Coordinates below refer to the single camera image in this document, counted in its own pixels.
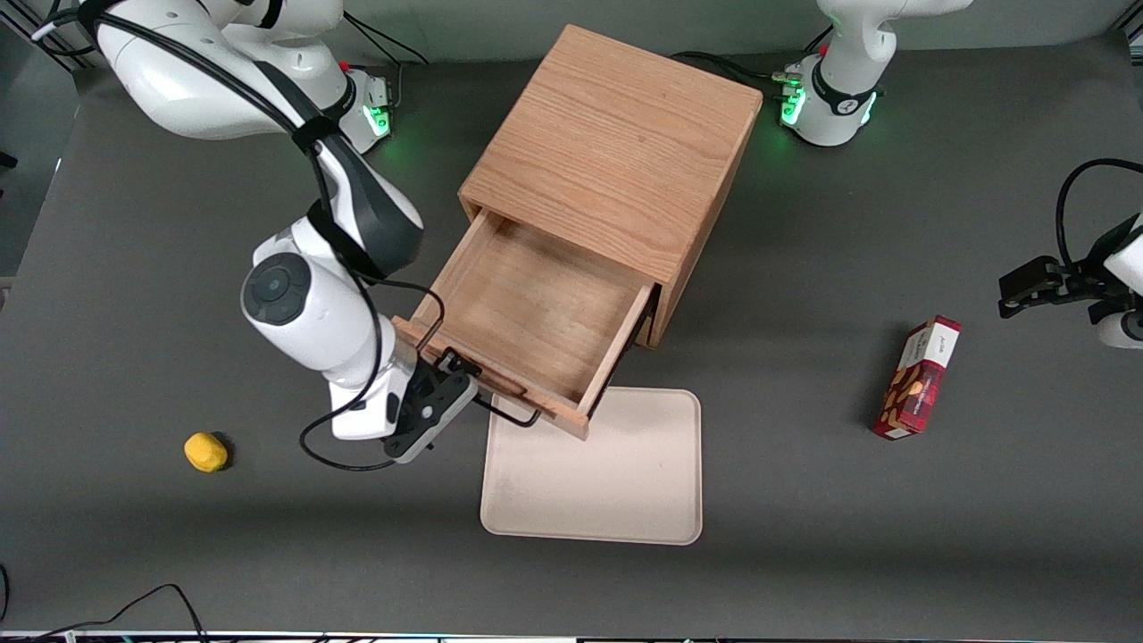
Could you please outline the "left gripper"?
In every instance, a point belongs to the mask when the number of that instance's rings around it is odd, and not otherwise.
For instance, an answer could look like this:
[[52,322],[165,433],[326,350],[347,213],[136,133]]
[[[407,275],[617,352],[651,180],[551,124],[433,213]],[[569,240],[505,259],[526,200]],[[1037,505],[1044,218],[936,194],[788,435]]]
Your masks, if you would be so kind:
[[997,313],[1012,319],[1042,305],[1114,302],[1138,305],[1142,290],[1142,224],[1140,212],[1103,233],[1082,259],[1074,259],[1061,228],[1061,262],[1038,256],[997,281]]

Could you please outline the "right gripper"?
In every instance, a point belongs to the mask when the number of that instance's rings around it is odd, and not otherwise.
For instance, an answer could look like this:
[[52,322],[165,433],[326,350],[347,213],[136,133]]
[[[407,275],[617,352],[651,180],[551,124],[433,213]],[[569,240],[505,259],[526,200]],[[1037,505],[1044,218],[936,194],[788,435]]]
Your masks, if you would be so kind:
[[[411,387],[417,362],[415,349],[397,349],[384,365],[379,365],[379,373],[366,392],[363,386],[328,384],[331,407],[335,410],[346,408],[331,419],[331,436],[346,442],[361,442],[395,434],[397,416],[403,403],[405,392]],[[446,373],[466,373],[474,381],[479,381],[482,375],[480,365],[462,359],[453,347],[446,347],[434,365]],[[363,397],[358,397],[360,392],[363,392]]]

